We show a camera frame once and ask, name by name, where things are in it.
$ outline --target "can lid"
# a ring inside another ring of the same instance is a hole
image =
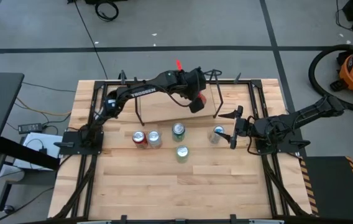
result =
[[[149,133],[149,140],[151,141],[157,141],[159,139],[160,135],[156,131],[151,131]]]
[[[224,128],[222,126],[216,126],[214,128],[214,131],[218,132],[218,133],[223,133],[224,132]]]
[[[173,131],[175,134],[182,134],[185,130],[185,127],[181,123],[174,124],[174,127],[172,127]]]
[[[137,142],[143,141],[144,138],[145,134],[142,131],[137,131],[134,133],[134,135],[132,135],[132,139]]]
[[[185,157],[189,153],[189,149],[186,146],[178,146],[176,149],[176,153],[180,157]]]

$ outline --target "red soda can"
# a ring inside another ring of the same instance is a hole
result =
[[[132,135],[132,140],[138,149],[146,149],[147,147],[147,138],[143,131],[136,131]]]

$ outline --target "green can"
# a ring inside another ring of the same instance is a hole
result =
[[[186,146],[176,148],[176,159],[179,163],[186,163],[189,157],[189,149]]]
[[[185,126],[181,123],[176,123],[172,126],[172,139],[176,142],[181,142],[185,138]]]

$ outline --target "wooden tabletop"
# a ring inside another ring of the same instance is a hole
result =
[[[86,124],[93,85],[94,81],[79,82],[69,127]],[[284,114],[278,80],[263,79],[262,85],[269,115]],[[216,86],[211,85],[211,91],[218,107]],[[244,118],[252,115],[247,85],[221,85],[221,91],[224,104],[219,114],[230,113],[241,105]],[[226,132],[231,133],[234,120],[206,116],[147,123],[142,127],[134,114],[132,100],[122,114],[131,120],[110,119],[104,125],[103,151],[96,166],[90,220],[119,220],[121,215],[132,220],[221,219],[229,218],[230,214],[236,214],[237,218],[271,218],[261,158],[247,153],[248,138],[239,138],[236,150],[231,150],[223,140],[217,145],[208,141],[208,134],[215,125],[224,126]],[[176,122],[186,126],[181,143],[172,141],[171,126]],[[160,131],[163,146],[137,149],[131,140],[136,130]],[[175,158],[175,148],[181,144],[190,150],[184,164]],[[311,213],[298,159],[286,154],[278,154],[278,158],[287,191],[303,210]],[[80,159],[80,156],[72,156],[60,168],[49,217],[58,213],[73,193]],[[281,213],[277,190],[275,193]],[[85,192],[80,198],[80,215],[84,199]]]

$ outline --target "soda can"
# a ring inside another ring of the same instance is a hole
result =
[[[162,138],[157,131],[149,132],[148,142],[154,149],[158,149],[162,145]]]
[[[181,123],[176,123],[172,126],[172,139],[176,142],[181,142],[185,138],[185,127]]]
[[[222,126],[215,126],[214,131],[209,136],[209,141],[213,144],[218,144],[220,140],[220,135],[216,134],[215,132],[224,133],[225,129]]]
[[[186,146],[176,148],[176,159],[179,163],[185,163],[188,160],[189,149]]]
[[[132,140],[138,149],[146,149],[147,147],[147,139],[146,135],[143,131],[137,131],[132,135]]]

